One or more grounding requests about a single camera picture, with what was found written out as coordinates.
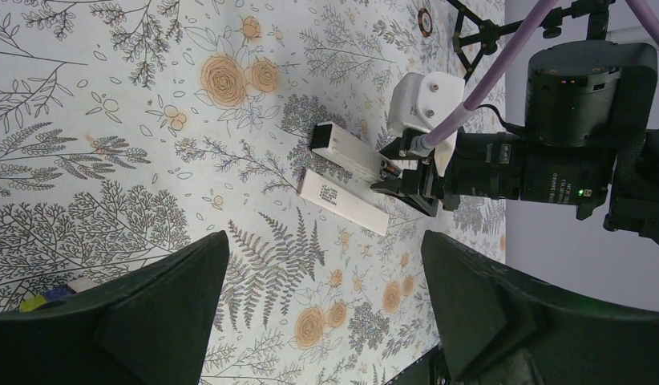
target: small white box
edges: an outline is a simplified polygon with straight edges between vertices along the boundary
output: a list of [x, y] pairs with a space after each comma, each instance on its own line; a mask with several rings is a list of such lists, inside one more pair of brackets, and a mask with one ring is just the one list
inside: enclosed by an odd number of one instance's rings
[[315, 126], [310, 149], [369, 183], [397, 178], [401, 172], [384, 155], [333, 122]]
[[306, 169], [299, 196], [379, 235], [386, 235], [389, 216], [338, 184]]

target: label on lens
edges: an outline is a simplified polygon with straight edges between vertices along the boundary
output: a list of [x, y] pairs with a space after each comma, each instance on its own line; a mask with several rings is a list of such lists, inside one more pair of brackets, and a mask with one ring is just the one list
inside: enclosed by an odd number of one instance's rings
[[549, 198], [547, 202], [556, 203], [558, 205], [569, 205], [571, 195], [572, 183], [568, 181], [566, 176], [554, 172], [549, 183]]

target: black cable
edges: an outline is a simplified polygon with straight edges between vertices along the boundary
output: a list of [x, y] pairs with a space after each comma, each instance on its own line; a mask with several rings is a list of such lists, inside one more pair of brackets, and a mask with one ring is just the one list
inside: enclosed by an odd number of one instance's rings
[[499, 124], [502, 124], [502, 127], [507, 128], [507, 122], [502, 119], [502, 115], [499, 113], [499, 109], [497, 109], [497, 107], [493, 106], [492, 104], [481, 104], [478, 106], [478, 108], [490, 108], [495, 113], [495, 115], [497, 115]]

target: white wall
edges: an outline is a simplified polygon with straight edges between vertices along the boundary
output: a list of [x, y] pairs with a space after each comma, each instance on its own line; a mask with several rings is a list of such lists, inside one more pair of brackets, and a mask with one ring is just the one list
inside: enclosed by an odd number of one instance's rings
[[[647, 0], [659, 18], [659, 0]], [[523, 19], [536, 0], [507, 0], [506, 19]], [[558, 6], [570, 6], [559, 1]], [[624, 0], [611, 6], [610, 29], [637, 26]], [[507, 73], [507, 120], [524, 123], [528, 60], [537, 51], [586, 36], [587, 19], [567, 18], [564, 33], [545, 40], [535, 33]], [[650, 128], [659, 128], [659, 83]], [[659, 310], [659, 246], [635, 233], [603, 229], [608, 203], [586, 221], [570, 206], [507, 203], [507, 264], [590, 297]]]

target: white plastic part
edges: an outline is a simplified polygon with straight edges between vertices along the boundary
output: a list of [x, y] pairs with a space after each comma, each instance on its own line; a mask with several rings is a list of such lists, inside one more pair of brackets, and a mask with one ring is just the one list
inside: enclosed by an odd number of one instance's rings
[[94, 288], [97, 285], [97, 283], [93, 282], [88, 277], [80, 277], [67, 283], [67, 287], [69, 287], [70, 290], [74, 291], [75, 293], [81, 293], [85, 290]]
[[[464, 99], [464, 79], [444, 72], [431, 72], [423, 77], [417, 94], [417, 111], [427, 132], [436, 128]], [[434, 162], [440, 176], [450, 163], [455, 151], [457, 132], [436, 146]]]
[[299, 196], [370, 231], [386, 235], [388, 214], [313, 170], [306, 169]]

